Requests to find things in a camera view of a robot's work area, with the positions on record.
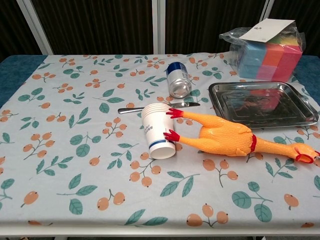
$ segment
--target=stainless steel tray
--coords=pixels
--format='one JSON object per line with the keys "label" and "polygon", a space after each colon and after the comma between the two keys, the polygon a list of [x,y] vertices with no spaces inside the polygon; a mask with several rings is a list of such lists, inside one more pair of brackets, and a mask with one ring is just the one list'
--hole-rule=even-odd
{"label": "stainless steel tray", "polygon": [[249,128],[305,126],[317,111],[290,84],[277,81],[218,82],[209,95],[216,114]]}

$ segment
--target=stack of paper cups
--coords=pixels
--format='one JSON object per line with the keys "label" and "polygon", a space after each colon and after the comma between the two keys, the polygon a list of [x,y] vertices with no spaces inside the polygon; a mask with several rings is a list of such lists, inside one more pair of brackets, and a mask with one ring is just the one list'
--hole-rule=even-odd
{"label": "stack of paper cups", "polygon": [[164,133],[174,129],[173,119],[166,115],[169,108],[164,103],[153,103],[142,110],[144,133],[153,159],[167,159],[176,153],[175,143],[164,137]]}

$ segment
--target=can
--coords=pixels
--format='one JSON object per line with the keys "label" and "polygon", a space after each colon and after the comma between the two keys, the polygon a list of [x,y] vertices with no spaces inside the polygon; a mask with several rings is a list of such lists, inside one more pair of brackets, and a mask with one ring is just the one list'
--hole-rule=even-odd
{"label": "can", "polygon": [[191,92],[191,81],[186,66],[181,62],[172,62],[166,69],[169,94],[177,99]]}

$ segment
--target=curtain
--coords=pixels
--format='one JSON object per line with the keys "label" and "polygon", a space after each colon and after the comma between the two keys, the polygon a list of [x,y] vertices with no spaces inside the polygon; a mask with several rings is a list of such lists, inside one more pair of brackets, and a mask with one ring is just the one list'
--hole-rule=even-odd
{"label": "curtain", "polygon": [[165,52],[229,51],[219,34],[259,22],[265,0],[166,0]]}
{"label": "curtain", "polygon": [[305,34],[303,54],[320,56],[319,0],[275,0],[269,18],[295,20],[298,31]]}
{"label": "curtain", "polygon": [[41,55],[16,0],[0,0],[0,62],[11,55]]}
{"label": "curtain", "polygon": [[54,54],[152,54],[151,0],[32,0]]}

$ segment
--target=knife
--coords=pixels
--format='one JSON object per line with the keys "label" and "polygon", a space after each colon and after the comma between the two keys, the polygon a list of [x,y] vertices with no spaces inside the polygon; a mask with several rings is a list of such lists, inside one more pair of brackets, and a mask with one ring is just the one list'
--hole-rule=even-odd
{"label": "knife", "polygon": [[[197,102],[177,102],[177,103],[168,103],[168,105],[174,109],[182,109],[182,108],[200,106],[200,103],[197,103]],[[134,113],[134,112],[140,112],[143,109],[144,109],[144,107],[119,108],[118,113],[119,114]]]}

